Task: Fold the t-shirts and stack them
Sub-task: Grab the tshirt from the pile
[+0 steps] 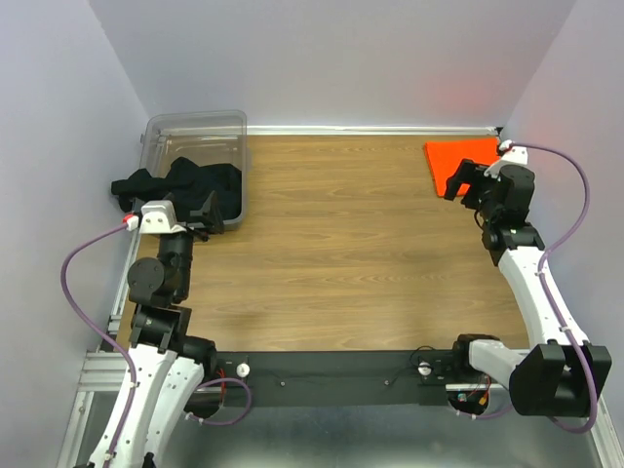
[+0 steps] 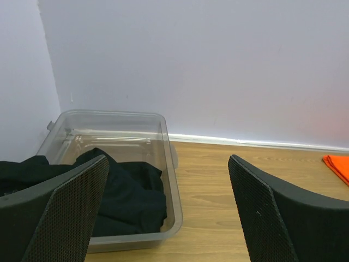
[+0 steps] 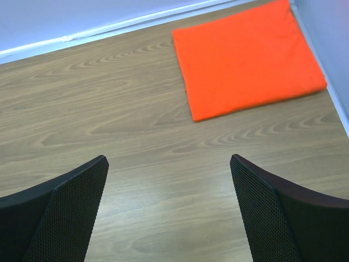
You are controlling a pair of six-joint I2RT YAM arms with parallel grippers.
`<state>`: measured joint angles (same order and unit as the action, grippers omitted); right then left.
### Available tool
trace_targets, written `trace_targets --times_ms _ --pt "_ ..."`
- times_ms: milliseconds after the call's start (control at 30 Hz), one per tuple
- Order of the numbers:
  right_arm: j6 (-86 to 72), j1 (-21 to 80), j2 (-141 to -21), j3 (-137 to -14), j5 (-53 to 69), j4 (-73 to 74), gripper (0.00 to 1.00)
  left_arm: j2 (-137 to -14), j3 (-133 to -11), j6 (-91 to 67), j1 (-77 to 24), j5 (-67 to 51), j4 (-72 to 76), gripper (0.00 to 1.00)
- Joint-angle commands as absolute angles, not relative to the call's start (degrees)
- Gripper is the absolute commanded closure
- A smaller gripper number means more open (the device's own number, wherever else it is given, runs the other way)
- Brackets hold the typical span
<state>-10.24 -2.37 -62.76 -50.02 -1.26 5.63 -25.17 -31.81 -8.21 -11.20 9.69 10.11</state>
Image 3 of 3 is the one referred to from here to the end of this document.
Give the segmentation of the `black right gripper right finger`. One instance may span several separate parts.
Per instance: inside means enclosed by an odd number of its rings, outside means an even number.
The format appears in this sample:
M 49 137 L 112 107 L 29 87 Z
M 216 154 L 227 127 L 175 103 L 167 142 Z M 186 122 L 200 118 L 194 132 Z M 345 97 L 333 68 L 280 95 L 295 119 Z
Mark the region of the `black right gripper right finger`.
M 230 168 L 253 261 L 348 261 L 348 200 L 302 187 L 238 154 Z

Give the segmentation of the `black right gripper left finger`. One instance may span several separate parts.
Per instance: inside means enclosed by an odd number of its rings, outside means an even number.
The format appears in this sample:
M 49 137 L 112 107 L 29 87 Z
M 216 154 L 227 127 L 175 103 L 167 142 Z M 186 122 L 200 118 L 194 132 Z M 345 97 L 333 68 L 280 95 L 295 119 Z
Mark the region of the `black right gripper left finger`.
M 1 261 L 84 261 L 104 191 L 103 155 L 1 198 Z

